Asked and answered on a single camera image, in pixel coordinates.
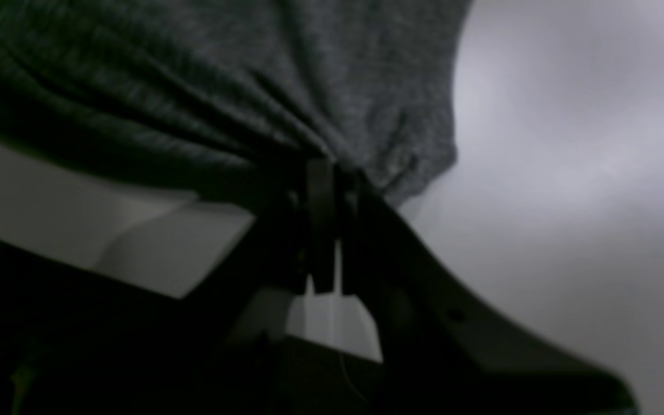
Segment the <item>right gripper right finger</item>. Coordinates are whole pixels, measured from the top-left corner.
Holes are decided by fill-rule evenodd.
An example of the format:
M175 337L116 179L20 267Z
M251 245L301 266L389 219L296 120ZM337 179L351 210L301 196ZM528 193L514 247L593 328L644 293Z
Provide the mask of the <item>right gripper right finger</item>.
M342 288L376 323L374 414L636 414L611 370L509 320L441 265L361 173L335 169Z

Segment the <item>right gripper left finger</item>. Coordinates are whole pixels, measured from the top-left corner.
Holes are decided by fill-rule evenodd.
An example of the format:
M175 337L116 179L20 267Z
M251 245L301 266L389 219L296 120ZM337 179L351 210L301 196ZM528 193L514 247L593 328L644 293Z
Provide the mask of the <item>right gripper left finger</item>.
M306 166L305 191L261 215L180 300L0 241L0 414L219 414L274 399L277 344L305 262L333 287L302 231L327 218L335 168Z

